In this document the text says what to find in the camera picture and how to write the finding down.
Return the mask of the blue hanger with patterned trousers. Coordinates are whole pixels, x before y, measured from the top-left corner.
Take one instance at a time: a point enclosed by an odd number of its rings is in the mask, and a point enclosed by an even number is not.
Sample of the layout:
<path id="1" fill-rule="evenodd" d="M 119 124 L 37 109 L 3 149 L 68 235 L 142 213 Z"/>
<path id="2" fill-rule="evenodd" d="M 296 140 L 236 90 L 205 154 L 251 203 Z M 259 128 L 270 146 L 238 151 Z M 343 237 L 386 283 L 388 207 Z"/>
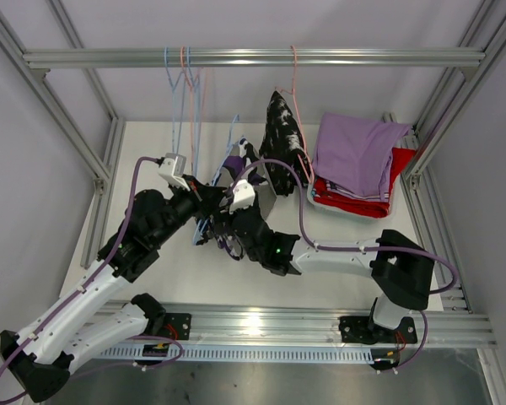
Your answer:
<path id="1" fill-rule="evenodd" d="M 221 175 L 221 169 L 223 168 L 223 163 L 230 156 L 230 152 L 231 152 L 232 147 L 234 145 L 232 142 L 234 125 L 236 122 L 239 122 L 239 121 L 240 121 L 240 115 L 236 114 L 229 124 L 229 135 L 227 137 L 225 155 L 224 155 L 223 159 L 221 160 L 218 168 L 214 171 L 213 178 L 208 183 L 209 186 L 216 185 L 216 183 Z M 200 244 L 200 242 L 202 241 L 202 236 L 207 228 L 207 225 L 208 225 L 207 219 L 201 219 L 198 221 L 198 223 L 196 225 L 195 232 L 192 237 L 192 244 L 194 246 L 198 246 Z"/>

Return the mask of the white plastic mesh basket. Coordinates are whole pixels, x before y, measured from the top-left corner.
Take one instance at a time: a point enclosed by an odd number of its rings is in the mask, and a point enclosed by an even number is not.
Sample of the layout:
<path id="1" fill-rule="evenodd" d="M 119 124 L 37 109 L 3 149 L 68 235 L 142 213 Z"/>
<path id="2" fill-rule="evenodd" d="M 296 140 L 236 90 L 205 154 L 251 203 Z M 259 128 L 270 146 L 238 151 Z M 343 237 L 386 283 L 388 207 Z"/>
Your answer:
<path id="1" fill-rule="evenodd" d="M 367 219 L 384 219 L 391 214 L 391 200 L 372 201 L 347 197 L 327 188 L 323 180 L 318 180 L 309 192 L 314 205 L 321 208 L 334 208 L 337 213 L 351 214 Z"/>

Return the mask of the red trousers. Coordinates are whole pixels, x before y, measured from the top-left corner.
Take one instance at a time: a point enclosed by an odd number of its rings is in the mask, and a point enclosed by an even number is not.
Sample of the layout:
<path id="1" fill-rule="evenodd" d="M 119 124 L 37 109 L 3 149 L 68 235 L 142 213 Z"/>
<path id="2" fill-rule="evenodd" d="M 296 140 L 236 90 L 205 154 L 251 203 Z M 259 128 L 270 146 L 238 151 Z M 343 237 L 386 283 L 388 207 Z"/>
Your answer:
<path id="1" fill-rule="evenodd" d="M 354 198 L 358 198 L 358 199 L 367 199 L 367 200 L 372 200 L 372 201 L 387 201 L 388 199 L 390 199 L 391 200 L 391 207 L 392 207 L 396 180 L 400 176 L 401 172 L 410 163 L 410 161 L 412 160 L 412 158 L 414 157 L 415 154 L 416 154 L 416 151 L 413 149 L 409 149 L 409 148 L 393 148 L 392 149 L 392 158 L 391 158 L 391 163 L 390 163 L 389 188 L 388 188 L 388 192 L 383 197 L 381 195 L 360 197 L 359 195 L 352 193 L 350 191 L 346 191 L 341 186 L 337 185 L 336 183 L 334 183 L 332 181 L 328 181 L 326 179 L 323 179 L 322 177 L 317 177 L 315 179 L 314 184 L 318 180 L 323 180 L 326 183 L 327 188 L 329 190 L 331 190 L 333 192 L 337 192 L 337 193 L 347 196 L 347 197 L 354 197 Z"/>

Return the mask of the black white patterned trousers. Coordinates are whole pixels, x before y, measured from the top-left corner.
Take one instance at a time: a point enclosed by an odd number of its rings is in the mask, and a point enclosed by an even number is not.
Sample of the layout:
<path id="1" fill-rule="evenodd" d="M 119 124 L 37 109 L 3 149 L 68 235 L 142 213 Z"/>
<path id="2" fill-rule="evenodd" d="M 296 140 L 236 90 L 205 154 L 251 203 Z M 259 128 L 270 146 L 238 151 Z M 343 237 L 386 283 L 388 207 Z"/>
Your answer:
<path id="1" fill-rule="evenodd" d="M 265 135 L 260 156 L 289 165 L 299 177 L 301 186 L 309 184 L 311 167 L 302 133 L 287 101 L 276 90 L 266 108 Z M 297 186 L 293 175 L 281 165 L 266 163 L 265 166 L 275 193 L 285 197 L 293 194 Z"/>

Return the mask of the pink wire hanger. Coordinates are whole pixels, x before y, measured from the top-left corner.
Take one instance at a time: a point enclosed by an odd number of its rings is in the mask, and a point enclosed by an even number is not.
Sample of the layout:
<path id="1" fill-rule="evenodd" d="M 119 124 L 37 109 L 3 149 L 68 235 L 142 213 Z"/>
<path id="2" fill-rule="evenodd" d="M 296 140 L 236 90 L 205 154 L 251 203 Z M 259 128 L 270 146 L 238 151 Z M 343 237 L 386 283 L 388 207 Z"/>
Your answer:
<path id="1" fill-rule="evenodd" d="M 203 68 L 193 67 L 191 62 L 191 48 L 189 46 L 181 47 L 180 68 L 184 73 L 186 88 L 188 89 L 191 167 L 194 167 L 198 160 L 200 148 L 204 88 L 202 85 Z"/>
<path id="2" fill-rule="evenodd" d="M 308 144 L 307 144 L 307 141 L 304 136 L 304 129 L 303 129 L 302 120 L 301 120 L 301 116 L 300 116 L 299 103 L 298 103 L 297 91 L 296 91 L 299 59 L 298 59 L 298 53 L 297 53 L 296 47 L 294 45 L 290 46 L 290 50 L 292 52 L 292 59 L 293 59 L 293 74 L 292 74 L 292 79 L 291 79 L 291 88 L 285 89 L 282 87 L 276 87 L 276 91 L 278 91 L 280 93 L 286 93 L 292 97 L 293 106 L 294 106 L 294 110 L 296 113 L 296 115 L 295 115 L 296 121 L 298 123 L 301 139 L 304 144 L 305 160 L 301 160 L 301 165 L 303 167 L 304 173 L 305 173 L 306 178 L 308 180 L 308 184 L 312 185 L 314 182 L 314 179 L 315 179 L 315 172 L 314 172 L 313 165 L 311 163 L 311 158 L 310 158 L 310 155 L 308 152 Z"/>

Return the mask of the blue hanger with lilac trousers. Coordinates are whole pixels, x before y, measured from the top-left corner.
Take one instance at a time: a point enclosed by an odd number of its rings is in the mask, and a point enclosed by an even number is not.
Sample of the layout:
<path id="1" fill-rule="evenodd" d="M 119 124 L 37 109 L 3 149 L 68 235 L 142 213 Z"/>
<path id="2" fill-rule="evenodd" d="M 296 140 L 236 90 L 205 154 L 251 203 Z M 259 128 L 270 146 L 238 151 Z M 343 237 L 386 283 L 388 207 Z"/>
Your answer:
<path id="1" fill-rule="evenodd" d="M 190 89 L 191 173 L 197 176 L 202 108 L 202 69 L 192 66 L 192 53 L 190 47 L 186 48 L 186 77 L 189 80 Z"/>

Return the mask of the light blue wire hanger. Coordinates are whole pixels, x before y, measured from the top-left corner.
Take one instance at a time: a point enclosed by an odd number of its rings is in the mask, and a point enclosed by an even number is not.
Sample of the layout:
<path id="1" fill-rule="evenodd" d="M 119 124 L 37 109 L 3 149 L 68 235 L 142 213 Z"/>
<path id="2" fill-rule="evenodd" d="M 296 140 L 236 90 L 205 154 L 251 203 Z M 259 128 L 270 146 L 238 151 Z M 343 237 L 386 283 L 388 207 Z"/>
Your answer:
<path id="1" fill-rule="evenodd" d="M 172 152 L 178 154 L 184 121 L 186 80 L 182 71 L 178 73 L 176 79 L 173 79 L 169 66 L 168 47 L 164 49 L 164 69 L 171 90 L 171 146 Z"/>

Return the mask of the lilac purple trousers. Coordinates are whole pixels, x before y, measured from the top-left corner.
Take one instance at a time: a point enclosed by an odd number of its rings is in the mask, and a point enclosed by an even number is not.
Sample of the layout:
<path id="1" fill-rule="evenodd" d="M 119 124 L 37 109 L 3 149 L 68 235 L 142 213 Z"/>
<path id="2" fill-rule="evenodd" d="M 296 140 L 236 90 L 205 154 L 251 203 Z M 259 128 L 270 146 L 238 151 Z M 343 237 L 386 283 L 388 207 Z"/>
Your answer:
<path id="1" fill-rule="evenodd" d="M 358 197 L 388 199 L 392 149 L 409 124 L 327 112 L 320 120 L 313 157 L 317 177 Z"/>

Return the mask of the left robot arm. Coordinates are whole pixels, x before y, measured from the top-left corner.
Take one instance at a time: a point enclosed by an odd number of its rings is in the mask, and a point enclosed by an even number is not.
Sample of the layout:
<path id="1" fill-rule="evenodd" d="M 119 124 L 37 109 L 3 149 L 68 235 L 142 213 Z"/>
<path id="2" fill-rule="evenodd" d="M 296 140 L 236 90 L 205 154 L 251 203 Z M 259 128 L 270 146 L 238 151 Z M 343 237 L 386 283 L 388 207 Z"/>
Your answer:
<path id="1" fill-rule="evenodd" d="M 133 284 L 159 259 L 159 249 L 190 219 L 216 213 L 225 188 L 184 177 L 167 199 L 157 190 L 131 191 L 126 216 L 88 272 L 44 315 L 18 332 L 0 333 L 3 369 L 34 402 L 60 391 L 70 376 L 99 352 L 137 335 L 167 337 L 169 318 L 150 294 L 138 294 L 113 318 L 85 322 L 116 292 Z"/>

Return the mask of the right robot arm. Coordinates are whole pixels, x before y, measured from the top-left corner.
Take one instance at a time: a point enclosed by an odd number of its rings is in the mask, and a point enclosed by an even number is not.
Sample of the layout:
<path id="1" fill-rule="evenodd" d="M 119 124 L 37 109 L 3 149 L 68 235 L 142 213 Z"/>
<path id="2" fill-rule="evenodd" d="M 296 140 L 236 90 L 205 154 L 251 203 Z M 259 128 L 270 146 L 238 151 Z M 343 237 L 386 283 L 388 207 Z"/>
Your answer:
<path id="1" fill-rule="evenodd" d="M 256 208 L 222 213 L 213 220 L 215 236 L 228 236 L 248 257 L 272 274 L 357 275 L 373 280 L 381 291 L 367 321 L 370 337 L 386 341 L 412 311 L 429 304 L 434 261 L 401 232 L 385 229 L 377 239 L 323 246 L 303 236 L 272 230 Z"/>

